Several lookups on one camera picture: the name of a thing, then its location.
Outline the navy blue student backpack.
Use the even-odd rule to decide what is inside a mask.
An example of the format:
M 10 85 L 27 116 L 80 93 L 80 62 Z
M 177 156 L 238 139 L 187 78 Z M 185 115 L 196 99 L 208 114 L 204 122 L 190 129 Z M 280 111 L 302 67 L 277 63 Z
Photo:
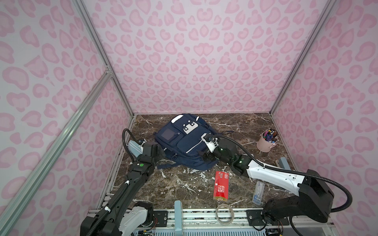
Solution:
M 200 171 L 209 170 L 210 168 L 201 168 L 203 158 L 200 152 L 206 148 L 201 136 L 205 133 L 218 134 L 199 116 L 180 114 L 173 118 L 154 133 L 155 141 L 164 150 L 165 157 L 173 163 L 159 165 L 157 168 L 167 169 L 182 165 Z

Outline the red rectangular box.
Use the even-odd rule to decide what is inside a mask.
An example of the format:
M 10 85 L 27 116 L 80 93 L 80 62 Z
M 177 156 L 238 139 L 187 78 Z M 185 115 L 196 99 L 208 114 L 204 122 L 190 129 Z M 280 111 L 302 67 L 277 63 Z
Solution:
M 216 171 L 213 199 L 227 202 L 229 199 L 229 174 Z

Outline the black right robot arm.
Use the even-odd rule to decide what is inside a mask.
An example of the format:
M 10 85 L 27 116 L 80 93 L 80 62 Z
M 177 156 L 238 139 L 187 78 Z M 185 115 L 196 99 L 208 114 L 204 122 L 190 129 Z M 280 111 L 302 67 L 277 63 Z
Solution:
M 314 170 L 304 173 L 266 164 L 240 143 L 220 134 L 205 133 L 201 138 L 213 156 L 227 164 L 235 175 L 264 181 L 292 193 L 290 197 L 266 202 L 259 217 L 266 224 L 283 218 L 291 222 L 294 216 L 326 223 L 331 213 L 346 210 L 352 204 L 352 194 L 347 188 Z

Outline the light blue pencil pouch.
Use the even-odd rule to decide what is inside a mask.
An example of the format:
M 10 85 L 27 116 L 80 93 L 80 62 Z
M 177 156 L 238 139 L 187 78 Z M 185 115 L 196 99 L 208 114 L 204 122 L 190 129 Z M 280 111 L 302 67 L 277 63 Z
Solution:
M 143 145 L 144 145 L 144 141 L 139 141 L 139 142 L 136 142 L 134 140 L 129 140 L 128 142 L 128 148 L 129 148 L 129 151 L 133 154 L 133 156 L 135 157 L 135 159 L 137 159 L 142 153 L 143 153 Z

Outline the clear plastic pen case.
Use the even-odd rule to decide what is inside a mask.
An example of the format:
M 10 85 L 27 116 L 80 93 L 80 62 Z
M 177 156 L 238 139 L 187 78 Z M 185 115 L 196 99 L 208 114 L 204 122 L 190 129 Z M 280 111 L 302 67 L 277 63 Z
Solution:
M 257 181 L 255 186 L 255 192 L 253 195 L 253 203 L 260 206 L 263 201 L 265 184 L 263 182 Z

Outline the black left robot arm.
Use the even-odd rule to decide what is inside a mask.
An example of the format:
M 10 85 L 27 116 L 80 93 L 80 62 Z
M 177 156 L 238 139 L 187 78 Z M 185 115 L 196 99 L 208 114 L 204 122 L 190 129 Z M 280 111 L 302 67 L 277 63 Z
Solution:
M 131 211 L 129 205 L 149 177 L 154 173 L 157 163 L 165 158 L 162 147 L 156 142 L 142 145 L 142 154 L 134 157 L 130 152 L 125 135 L 132 139 L 133 134 L 127 128 L 122 132 L 122 142 L 132 158 L 132 164 L 125 176 L 125 181 L 109 202 L 94 216 L 87 216 L 80 226 L 81 236 L 132 236 L 139 227 L 153 231 L 158 220 L 154 216 L 152 203 L 139 201 Z

